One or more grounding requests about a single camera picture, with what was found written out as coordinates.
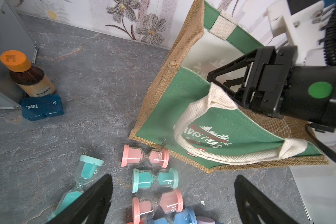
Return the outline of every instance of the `brown glass bottle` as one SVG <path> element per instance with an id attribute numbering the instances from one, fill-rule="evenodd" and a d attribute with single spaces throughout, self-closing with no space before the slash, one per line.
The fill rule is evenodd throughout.
<path id="1" fill-rule="evenodd" d="M 55 93 L 55 87 L 45 72 L 32 64 L 20 51 L 6 51 L 0 56 L 9 68 L 11 79 L 29 96 L 45 96 Z"/>

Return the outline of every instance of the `green circle sticker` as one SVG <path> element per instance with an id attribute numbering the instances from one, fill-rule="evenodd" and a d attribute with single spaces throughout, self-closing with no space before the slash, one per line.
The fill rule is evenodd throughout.
<path id="1" fill-rule="evenodd" d="M 332 85 L 327 82 L 317 82 L 309 87 L 309 95 L 313 98 L 322 99 L 330 96 L 332 93 Z"/>

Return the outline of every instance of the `christmas tote bag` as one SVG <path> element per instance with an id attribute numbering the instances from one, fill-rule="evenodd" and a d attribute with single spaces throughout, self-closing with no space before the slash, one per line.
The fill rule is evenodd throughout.
<path id="1" fill-rule="evenodd" d="M 305 132 L 307 122 L 254 114 L 206 81 L 208 72 L 262 46 L 230 15 L 195 0 L 148 89 L 130 139 L 165 147 L 171 156 L 207 173 L 328 164 Z M 244 72 L 219 78 L 224 82 Z"/>

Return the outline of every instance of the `blue pill organizer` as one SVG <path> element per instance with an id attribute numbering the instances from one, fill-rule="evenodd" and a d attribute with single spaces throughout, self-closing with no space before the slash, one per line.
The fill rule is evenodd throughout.
<path id="1" fill-rule="evenodd" d="M 22 116 L 30 121 L 63 115 L 61 98 L 57 94 L 22 99 Z"/>

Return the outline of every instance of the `canvas handle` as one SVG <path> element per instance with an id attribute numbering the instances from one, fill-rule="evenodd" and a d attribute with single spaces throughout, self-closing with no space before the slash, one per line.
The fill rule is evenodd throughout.
<path id="1" fill-rule="evenodd" d="M 259 41 L 242 29 L 237 21 L 224 11 L 218 11 L 204 1 L 204 27 L 220 39 L 247 54 L 258 47 L 264 47 Z"/>
<path id="2" fill-rule="evenodd" d="M 211 83 L 207 96 L 189 104 L 188 108 L 181 115 L 174 128 L 174 138 L 180 146 L 195 156 L 219 162 L 222 164 L 244 165 L 253 164 L 260 161 L 272 161 L 286 159 L 305 151 L 307 141 L 297 138 L 285 138 L 282 146 L 269 150 L 262 150 L 243 155 L 216 155 L 202 151 L 190 145 L 183 137 L 182 133 L 186 127 L 194 120 L 205 114 L 209 108 L 221 108 L 224 110 L 236 110 L 237 105 L 228 95 L 216 84 Z"/>

